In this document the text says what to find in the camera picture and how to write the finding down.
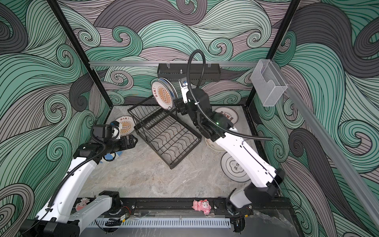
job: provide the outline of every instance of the transparent plastic holder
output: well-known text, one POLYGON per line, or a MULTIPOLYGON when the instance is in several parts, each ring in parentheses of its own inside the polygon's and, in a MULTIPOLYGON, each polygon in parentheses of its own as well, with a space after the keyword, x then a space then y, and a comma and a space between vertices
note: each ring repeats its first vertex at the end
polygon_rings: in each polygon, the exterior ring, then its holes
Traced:
POLYGON ((259 60, 251 74, 251 82, 264 107, 275 106, 287 89, 279 65, 269 59, 259 60))

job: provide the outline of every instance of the slotted plastic strip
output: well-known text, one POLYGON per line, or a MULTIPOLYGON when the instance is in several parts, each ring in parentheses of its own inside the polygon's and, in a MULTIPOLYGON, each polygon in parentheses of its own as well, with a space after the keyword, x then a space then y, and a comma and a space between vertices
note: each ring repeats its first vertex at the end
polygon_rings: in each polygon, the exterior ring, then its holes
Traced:
MULTIPOLYGON (((96 221, 102 228, 109 218, 97 218, 96 221)), ((120 226, 114 228, 231 228, 229 218, 130 218, 120 226)), ((98 228, 95 221, 87 228, 98 228)))

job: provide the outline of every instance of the plate with orange sunburst pattern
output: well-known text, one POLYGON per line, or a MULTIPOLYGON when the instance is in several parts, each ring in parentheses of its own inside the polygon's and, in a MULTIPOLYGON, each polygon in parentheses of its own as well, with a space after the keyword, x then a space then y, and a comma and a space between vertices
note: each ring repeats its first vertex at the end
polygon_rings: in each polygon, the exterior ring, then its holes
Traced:
POLYGON ((120 136, 126 136, 131 134, 134 131, 134 126, 136 123, 134 119, 130 116, 122 116, 116 119, 117 122, 120 123, 120 136))
POLYGON ((173 97, 170 94, 169 89, 161 82, 155 81, 151 85, 151 91, 158 104, 165 110, 173 108, 173 97))

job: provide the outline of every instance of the plate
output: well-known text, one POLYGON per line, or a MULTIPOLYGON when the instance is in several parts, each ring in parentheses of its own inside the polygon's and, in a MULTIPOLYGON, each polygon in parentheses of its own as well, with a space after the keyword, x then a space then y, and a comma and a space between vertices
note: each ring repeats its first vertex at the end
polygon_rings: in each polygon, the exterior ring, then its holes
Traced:
POLYGON ((158 78, 158 82, 162 83, 162 84, 163 84, 163 85, 169 90, 171 97, 174 98, 174 99, 176 99, 176 97, 175 97, 175 93, 174 93, 174 91, 172 90, 170 84, 167 83, 167 81, 166 81, 163 77, 158 78))
POLYGON ((227 117, 233 124, 236 124, 238 121, 238 114, 231 108, 228 107, 218 107, 215 109, 215 112, 222 113, 227 117))
POLYGON ((235 182, 244 183, 250 180, 250 177, 229 153, 222 156, 221 168, 224 174, 235 182))
POLYGON ((179 98, 178 93, 176 92, 175 87, 173 86, 173 84, 171 82, 169 82, 166 78, 163 78, 163 77, 161 77, 159 79, 163 79, 171 87, 171 90, 174 93, 175 99, 179 98))
POLYGON ((209 138, 205 139, 205 143, 209 146, 210 149, 212 149, 214 151, 218 151, 218 152, 225 151, 224 148, 220 147, 217 143, 212 142, 212 140, 210 140, 209 138))
POLYGON ((122 116, 116 119, 120 123, 120 136, 126 136, 134 131, 134 126, 136 125, 134 119, 130 116, 122 116))
POLYGON ((151 85, 151 91, 153 92, 153 96, 158 104, 164 108, 165 110, 169 110, 173 108, 173 97, 171 96, 170 90, 159 81, 153 82, 151 85))

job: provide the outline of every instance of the dish rack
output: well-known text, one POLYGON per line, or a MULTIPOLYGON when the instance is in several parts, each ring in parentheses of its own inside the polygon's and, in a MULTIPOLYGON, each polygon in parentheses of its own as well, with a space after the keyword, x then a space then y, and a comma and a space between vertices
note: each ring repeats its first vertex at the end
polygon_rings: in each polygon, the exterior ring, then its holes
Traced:
POLYGON ((176 109, 145 104, 151 98, 128 112, 136 121, 137 134, 173 169, 201 142, 201 135, 178 118, 176 109))

